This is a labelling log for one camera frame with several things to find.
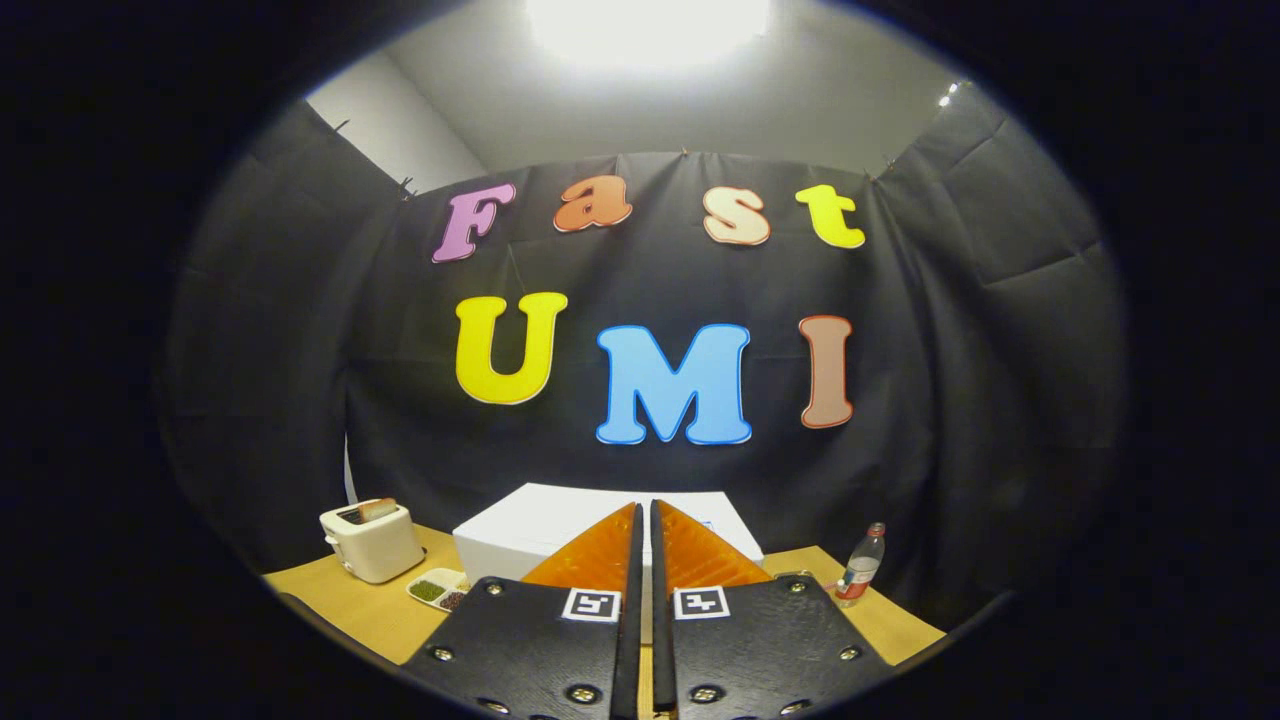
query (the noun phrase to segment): ceiling light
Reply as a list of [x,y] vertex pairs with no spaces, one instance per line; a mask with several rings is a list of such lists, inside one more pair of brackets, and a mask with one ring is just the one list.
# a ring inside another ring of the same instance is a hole
[[764,35],[768,0],[527,0],[534,37],[585,67],[692,65]]

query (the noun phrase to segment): wooden table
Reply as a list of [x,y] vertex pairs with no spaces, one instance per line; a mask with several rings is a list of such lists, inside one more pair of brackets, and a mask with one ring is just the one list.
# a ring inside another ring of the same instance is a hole
[[[296,596],[324,619],[397,665],[403,665],[440,626],[445,614],[410,597],[404,587],[431,568],[462,570],[453,537],[413,525],[426,557],[401,575],[371,585],[342,569],[337,556],[270,573],[266,582]],[[808,570],[823,585],[835,583],[844,566],[817,546],[764,556],[771,575]],[[854,607],[842,610],[858,632],[890,665],[897,665],[941,639],[945,633],[868,588]],[[640,717],[653,715],[653,651],[640,647]]]

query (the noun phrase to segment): toaster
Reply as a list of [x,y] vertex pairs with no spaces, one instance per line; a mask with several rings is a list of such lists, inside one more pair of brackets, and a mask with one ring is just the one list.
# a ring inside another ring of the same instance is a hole
[[358,507],[365,503],[321,514],[320,527],[348,573],[366,583],[385,583],[417,565],[425,552],[413,534],[407,507],[397,505],[381,518],[361,521]]

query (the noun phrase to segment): black curtain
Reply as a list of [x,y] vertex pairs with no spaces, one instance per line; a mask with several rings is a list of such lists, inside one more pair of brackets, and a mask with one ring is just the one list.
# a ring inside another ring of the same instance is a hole
[[266,128],[177,268],[160,378],[178,482],[257,571],[315,560],[346,505],[343,338],[402,192],[308,105]]
[[[246,160],[211,205],[169,354],[184,486],[259,570],[326,552],[316,516],[344,498],[344,429],[361,497],[394,496],[443,530],[525,482],[723,489],[765,552],[820,544],[844,560],[883,520],[877,587],[945,629],[1034,578],[1096,514],[1126,392],[1117,279],[1083,199],[972,87],[876,179],[636,154],[406,202],[314,114],[291,117],[307,129],[259,143],[291,150]],[[626,179],[631,217],[557,232],[559,193],[596,174]],[[448,200],[502,182],[517,197],[474,238],[475,255],[430,263]],[[820,183],[855,200],[846,219],[864,246],[817,237],[794,195]],[[707,236],[701,196],[724,184],[764,200],[765,243]],[[539,291],[568,296],[547,387],[516,406],[470,398],[453,368],[458,301],[507,300],[493,365],[513,372],[516,305]],[[800,424],[810,369],[796,324],[818,314],[854,327],[855,414],[824,430]],[[596,334],[644,325],[675,364],[710,323],[751,333],[751,439],[598,442],[609,370]]]

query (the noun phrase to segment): letter m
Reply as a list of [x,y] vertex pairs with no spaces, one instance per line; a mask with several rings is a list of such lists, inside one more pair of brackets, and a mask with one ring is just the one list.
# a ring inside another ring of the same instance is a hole
[[609,416],[595,437],[609,445],[644,441],[644,425],[636,421],[639,402],[662,442],[671,442],[698,398],[698,414],[685,430],[689,442],[746,442],[751,425],[742,418],[741,359],[750,341],[741,325],[707,325],[694,336],[680,369],[672,372],[648,328],[605,328],[596,343],[609,354]]

